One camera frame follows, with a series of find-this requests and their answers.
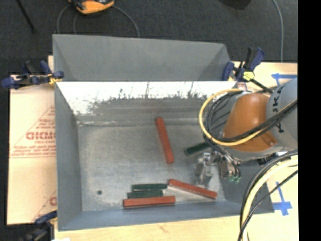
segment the wooden block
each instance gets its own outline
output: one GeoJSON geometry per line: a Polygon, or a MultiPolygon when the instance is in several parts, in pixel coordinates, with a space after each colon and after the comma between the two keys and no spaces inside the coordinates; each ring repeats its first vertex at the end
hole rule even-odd
{"type": "Polygon", "coordinates": [[[182,181],[175,180],[175,179],[170,179],[168,181],[168,186],[178,188],[178,189],[181,189],[183,191],[190,192],[193,194],[212,198],[212,199],[216,199],[216,197],[217,197],[217,193],[214,191],[211,191],[211,190],[208,190],[205,188],[201,188],[198,186],[194,186],[194,185],[191,185],[188,183],[184,183],[182,181]]]}
{"type": "Polygon", "coordinates": [[[174,162],[174,156],[172,153],[171,145],[169,138],[167,136],[164,120],[161,117],[156,118],[155,120],[160,142],[163,147],[163,152],[165,156],[165,160],[167,164],[173,163],[174,162]]]}
{"type": "Polygon", "coordinates": [[[149,197],[149,198],[130,198],[123,200],[124,208],[141,208],[173,205],[175,196],[149,197]]]}

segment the black cable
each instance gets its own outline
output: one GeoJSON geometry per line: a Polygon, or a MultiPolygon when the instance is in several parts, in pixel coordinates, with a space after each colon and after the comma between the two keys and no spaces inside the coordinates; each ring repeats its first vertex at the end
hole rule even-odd
{"type": "Polygon", "coordinates": [[[249,212],[248,216],[246,217],[239,236],[238,236],[238,241],[242,241],[242,235],[244,233],[244,230],[246,228],[246,226],[248,225],[248,223],[250,222],[252,216],[254,215],[255,211],[258,209],[258,207],[261,205],[261,203],[269,196],[271,195],[275,190],[277,190],[278,188],[280,188],[282,185],[284,185],[286,182],[288,182],[290,179],[292,179],[295,175],[298,174],[298,170],[294,171],[291,175],[289,175],[286,179],[284,179],[281,183],[279,183],[276,187],[274,187],[268,194],[266,194],[260,201],[257,202],[257,204],[251,209],[251,211],[249,212]]]}
{"type": "Polygon", "coordinates": [[[125,14],[125,15],[132,21],[132,23],[134,24],[135,29],[136,29],[136,31],[137,31],[137,37],[140,38],[139,28],[138,28],[136,22],[134,21],[134,19],[133,19],[127,12],[125,12],[123,9],[121,9],[120,7],[118,7],[118,6],[116,6],[116,5],[113,5],[112,7],[116,8],[117,10],[119,10],[120,12],[122,12],[123,14],[125,14]]]}
{"type": "Polygon", "coordinates": [[[284,39],[284,26],[283,26],[283,17],[282,17],[282,13],[281,13],[281,10],[279,8],[279,6],[277,5],[277,2],[276,0],[272,0],[273,3],[275,4],[276,6],[276,9],[277,9],[277,12],[279,14],[279,17],[280,17],[280,24],[281,24],[281,62],[283,62],[283,39],[284,39]]]}
{"type": "Polygon", "coordinates": [[[254,137],[257,137],[267,131],[269,131],[271,128],[273,128],[274,126],[276,126],[276,124],[278,124],[280,121],[282,121],[286,116],[288,116],[293,110],[295,110],[297,108],[297,100],[295,100],[294,102],[292,102],[288,108],[286,108],[284,111],[280,111],[279,113],[275,114],[274,116],[272,116],[271,118],[269,118],[268,120],[266,120],[265,122],[255,126],[254,128],[239,134],[237,136],[234,137],[230,137],[230,138],[217,138],[220,141],[223,142],[233,142],[242,138],[247,137],[248,135],[258,131],[258,130],[262,130],[261,132],[259,132],[257,135],[255,135],[254,137]]]}
{"type": "Polygon", "coordinates": [[[212,128],[211,128],[211,125],[218,119],[222,118],[223,116],[221,116],[220,118],[216,119],[215,121],[211,121],[211,119],[213,119],[214,115],[220,111],[221,109],[223,109],[226,104],[229,102],[229,100],[235,96],[235,95],[238,95],[240,93],[242,93],[243,91],[240,90],[239,92],[233,92],[233,93],[227,93],[225,94],[224,96],[220,97],[219,99],[217,99],[216,101],[214,101],[211,105],[211,107],[209,108],[208,112],[207,112],[207,115],[205,117],[205,126],[207,127],[207,130],[210,131],[212,128]],[[225,100],[227,99],[226,103],[220,107],[219,109],[217,109],[217,107],[219,105],[221,105],[222,102],[224,102],[225,100]]]}
{"type": "Polygon", "coordinates": [[[242,201],[242,205],[241,205],[241,217],[240,217],[240,228],[242,227],[242,216],[243,216],[243,210],[244,210],[244,206],[247,200],[247,197],[249,195],[249,193],[251,192],[253,186],[257,183],[257,181],[268,171],[270,170],[273,166],[275,166],[278,162],[290,158],[293,155],[297,155],[298,153],[298,149],[293,149],[291,151],[286,152],[283,155],[280,155],[278,157],[275,157],[273,159],[271,159],[270,161],[268,161],[266,164],[264,164],[262,166],[262,168],[257,171],[257,173],[252,177],[251,181],[249,182],[245,192],[244,192],[244,196],[243,196],[243,201],[242,201]]]}
{"type": "Polygon", "coordinates": [[[71,4],[67,4],[65,7],[62,8],[62,10],[60,11],[58,18],[57,18],[57,22],[56,22],[56,28],[57,28],[57,33],[60,34],[60,18],[61,15],[64,13],[64,11],[70,6],[71,4]]]}

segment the clamp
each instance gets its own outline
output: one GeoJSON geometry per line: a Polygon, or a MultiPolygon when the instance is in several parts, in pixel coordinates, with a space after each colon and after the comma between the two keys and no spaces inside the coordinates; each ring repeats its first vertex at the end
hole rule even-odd
{"type": "Polygon", "coordinates": [[[40,85],[48,83],[53,85],[57,81],[61,81],[65,76],[64,72],[52,72],[45,61],[40,62],[41,75],[32,75],[35,69],[30,61],[24,63],[22,74],[15,77],[8,77],[1,80],[1,86],[6,89],[19,89],[22,87],[40,85]]]}
{"type": "Polygon", "coordinates": [[[232,77],[233,80],[237,82],[252,82],[262,88],[265,92],[273,93],[271,89],[254,79],[254,69],[262,62],[264,56],[265,54],[261,48],[257,47],[256,50],[253,50],[253,48],[249,47],[244,64],[241,62],[239,67],[235,67],[233,62],[227,62],[223,69],[222,80],[229,80],[230,76],[234,73],[234,77],[232,77]]]}
{"type": "Polygon", "coordinates": [[[54,226],[50,221],[56,217],[57,211],[55,210],[36,219],[34,224],[38,226],[38,228],[28,232],[24,237],[19,238],[19,241],[40,241],[44,240],[44,238],[52,241],[54,239],[54,226]]]}

